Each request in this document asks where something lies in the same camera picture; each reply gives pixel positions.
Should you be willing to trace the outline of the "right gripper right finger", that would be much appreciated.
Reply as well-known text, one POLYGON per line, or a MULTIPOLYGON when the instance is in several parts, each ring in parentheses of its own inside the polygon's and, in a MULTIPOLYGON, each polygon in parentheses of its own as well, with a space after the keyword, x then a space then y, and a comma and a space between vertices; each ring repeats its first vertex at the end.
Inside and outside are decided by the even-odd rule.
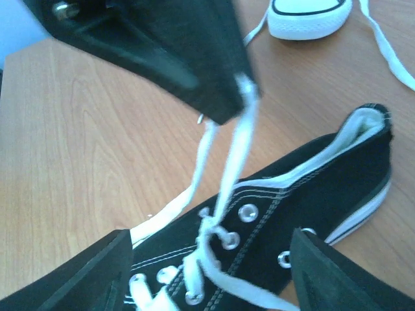
POLYGON ((291 275, 301 310, 414 310, 414 299, 320 240, 295 229, 291 275))

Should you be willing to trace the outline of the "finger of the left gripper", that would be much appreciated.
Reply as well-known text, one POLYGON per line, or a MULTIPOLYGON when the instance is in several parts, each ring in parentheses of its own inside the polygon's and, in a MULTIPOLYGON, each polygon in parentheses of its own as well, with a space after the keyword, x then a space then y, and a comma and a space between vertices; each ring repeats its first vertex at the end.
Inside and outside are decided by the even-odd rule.
POLYGON ((142 76, 225 124, 255 75, 233 1, 27 1, 54 38, 142 76))

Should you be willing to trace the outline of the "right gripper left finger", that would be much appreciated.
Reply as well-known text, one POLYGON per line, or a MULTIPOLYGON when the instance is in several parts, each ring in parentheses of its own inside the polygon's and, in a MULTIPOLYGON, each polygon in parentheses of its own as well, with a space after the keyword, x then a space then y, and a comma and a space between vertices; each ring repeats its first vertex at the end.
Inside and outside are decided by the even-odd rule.
POLYGON ((1 310, 121 310, 132 242, 118 229, 41 279, 1 300, 1 310))

